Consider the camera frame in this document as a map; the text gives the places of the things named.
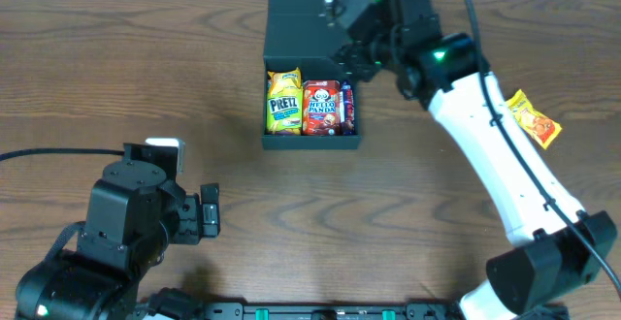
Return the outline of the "black gift box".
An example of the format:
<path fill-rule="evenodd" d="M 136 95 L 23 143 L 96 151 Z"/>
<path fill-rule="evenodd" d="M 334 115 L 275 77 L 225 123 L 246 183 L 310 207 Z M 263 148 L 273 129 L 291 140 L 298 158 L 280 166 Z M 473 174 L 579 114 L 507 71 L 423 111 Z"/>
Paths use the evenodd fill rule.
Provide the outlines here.
<path fill-rule="evenodd" d="M 330 26 L 324 0 L 268 0 L 263 61 L 266 73 L 299 68 L 303 80 L 344 80 L 357 91 L 356 82 L 331 57 L 346 43 L 346 34 Z M 355 133 L 348 136 L 285 136 L 265 132 L 265 150 L 350 150 L 361 140 L 361 118 L 354 119 Z"/>

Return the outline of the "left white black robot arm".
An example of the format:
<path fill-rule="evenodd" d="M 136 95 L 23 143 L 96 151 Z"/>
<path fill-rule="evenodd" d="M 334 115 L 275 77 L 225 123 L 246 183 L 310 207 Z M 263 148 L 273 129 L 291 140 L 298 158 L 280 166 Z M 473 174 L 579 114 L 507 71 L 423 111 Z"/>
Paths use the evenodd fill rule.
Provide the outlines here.
<path fill-rule="evenodd" d="M 16 288 L 17 319 L 132 319 L 139 284 L 171 244 L 220 232 L 219 186 L 189 195 L 175 176 L 145 161 L 108 165 L 84 221 L 67 226 Z"/>

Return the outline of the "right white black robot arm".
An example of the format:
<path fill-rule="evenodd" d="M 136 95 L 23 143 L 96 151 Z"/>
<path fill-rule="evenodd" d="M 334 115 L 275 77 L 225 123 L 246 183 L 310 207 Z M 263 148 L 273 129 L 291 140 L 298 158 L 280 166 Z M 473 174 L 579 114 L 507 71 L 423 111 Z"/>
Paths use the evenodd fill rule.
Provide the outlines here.
<path fill-rule="evenodd" d="M 394 72 L 400 93 L 428 111 L 460 147 L 501 217 L 511 249 L 458 303 L 465 319 L 564 319 L 557 298 L 600 273 L 617 229 L 588 212 L 552 174 L 514 119 L 485 60 L 480 33 L 446 35 L 431 0 L 324 0 L 346 33 L 335 60 L 353 80 Z"/>

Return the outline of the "red Hello Panda box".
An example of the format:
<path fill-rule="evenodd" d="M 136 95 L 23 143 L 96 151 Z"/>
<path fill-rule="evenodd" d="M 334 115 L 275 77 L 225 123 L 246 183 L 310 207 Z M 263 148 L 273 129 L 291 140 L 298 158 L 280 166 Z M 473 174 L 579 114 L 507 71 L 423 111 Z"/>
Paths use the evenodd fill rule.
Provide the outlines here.
<path fill-rule="evenodd" d="M 305 136 L 336 136 L 340 133 L 340 92 L 337 80 L 307 80 L 303 84 Z"/>

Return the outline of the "Dairy Milk chocolate bar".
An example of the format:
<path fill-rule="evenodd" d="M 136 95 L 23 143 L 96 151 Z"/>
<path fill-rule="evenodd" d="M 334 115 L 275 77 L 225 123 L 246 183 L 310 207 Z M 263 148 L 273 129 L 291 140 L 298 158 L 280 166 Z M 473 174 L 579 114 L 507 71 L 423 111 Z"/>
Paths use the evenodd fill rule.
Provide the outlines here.
<path fill-rule="evenodd" d="M 341 132 L 344 136 L 355 133 L 354 95 L 351 84 L 345 80 L 341 86 L 340 95 Z"/>

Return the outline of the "yellow orange snack packet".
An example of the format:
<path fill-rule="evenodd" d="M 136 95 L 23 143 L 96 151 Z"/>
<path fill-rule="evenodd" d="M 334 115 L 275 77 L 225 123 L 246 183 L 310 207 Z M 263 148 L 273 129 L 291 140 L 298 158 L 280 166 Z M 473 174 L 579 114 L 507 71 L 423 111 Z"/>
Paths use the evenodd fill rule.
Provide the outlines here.
<path fill-rule="evenodd" d="M 563 130 L 558 122 L 535 109 L 521 89 L 507 100 L 507 106 L 518 125 L 543 149 L 548 149 Z"/>

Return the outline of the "green Pretz box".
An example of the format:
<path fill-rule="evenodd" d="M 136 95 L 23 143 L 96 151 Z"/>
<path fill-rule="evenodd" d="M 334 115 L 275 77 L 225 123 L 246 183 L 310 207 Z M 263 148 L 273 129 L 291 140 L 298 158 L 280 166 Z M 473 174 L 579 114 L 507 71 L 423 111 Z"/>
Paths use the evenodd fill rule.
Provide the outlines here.
<path fill-rule="evenodd" d="M 267 94 L 266 132 L 273 135 L 302 134 L 303 91 L 272 87 Z"/>

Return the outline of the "small yellow snack packet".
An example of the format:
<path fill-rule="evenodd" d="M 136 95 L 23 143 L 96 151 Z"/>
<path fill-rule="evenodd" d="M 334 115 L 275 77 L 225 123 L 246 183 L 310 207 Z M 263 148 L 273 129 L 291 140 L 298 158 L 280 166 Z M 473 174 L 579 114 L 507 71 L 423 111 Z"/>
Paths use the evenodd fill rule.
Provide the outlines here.
<path fill-rule="evenodd" d="M 302 72 L 296 68 L 288 72 L 268 73 L 268 97 L 297 96 L 302 92 Z"/>

